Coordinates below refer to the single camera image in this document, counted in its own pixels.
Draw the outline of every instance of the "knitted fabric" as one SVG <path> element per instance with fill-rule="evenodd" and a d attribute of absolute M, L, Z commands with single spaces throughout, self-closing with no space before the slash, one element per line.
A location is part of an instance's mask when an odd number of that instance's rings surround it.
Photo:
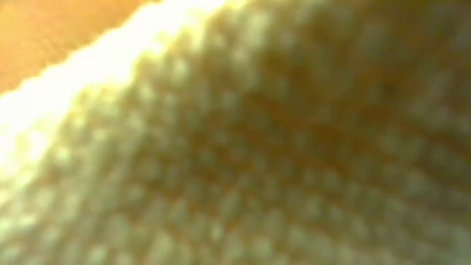
<path fill-rule="evenodd" d="M 148 4 L 5 94 L 0 264 L 471 264 L 470 6 L 385 3 Z"/>

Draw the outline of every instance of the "orange background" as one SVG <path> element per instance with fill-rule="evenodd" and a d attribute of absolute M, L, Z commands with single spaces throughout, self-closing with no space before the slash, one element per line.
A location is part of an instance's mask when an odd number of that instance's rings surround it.
<path fill-rule="evenodd" d="M 0 93 L 59 63 L 146 0 L 0 0 Z"/>

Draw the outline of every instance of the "wool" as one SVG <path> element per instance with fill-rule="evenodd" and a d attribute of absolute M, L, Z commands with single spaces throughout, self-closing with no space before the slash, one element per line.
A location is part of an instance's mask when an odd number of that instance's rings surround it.
<path fill-rule="evenodd" d="M 144 5 L 0 98 L 0 263 L 471 263 L 469 14 Z"/>

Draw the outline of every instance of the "textured fabric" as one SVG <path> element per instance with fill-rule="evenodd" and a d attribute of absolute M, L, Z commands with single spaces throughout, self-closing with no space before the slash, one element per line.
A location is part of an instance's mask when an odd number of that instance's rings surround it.
<path fill-rule="evenodd" d="M 146 5 L 4 95 L 0 264 L 471 264 L 470 6 L 384 3 Z"/>
<path fill-rule="evenodd" d="M 1 0 L 0 93 L 119 26 L 144 2 Z"/>

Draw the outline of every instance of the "cream knit texture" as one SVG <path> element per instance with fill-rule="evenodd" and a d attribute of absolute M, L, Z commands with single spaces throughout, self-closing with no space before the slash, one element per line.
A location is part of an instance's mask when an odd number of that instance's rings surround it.
<path fill-rule="evenodd" d="M 171 0 L 0 98 L 0 264 L 471 264 L 466 2 Z"/>

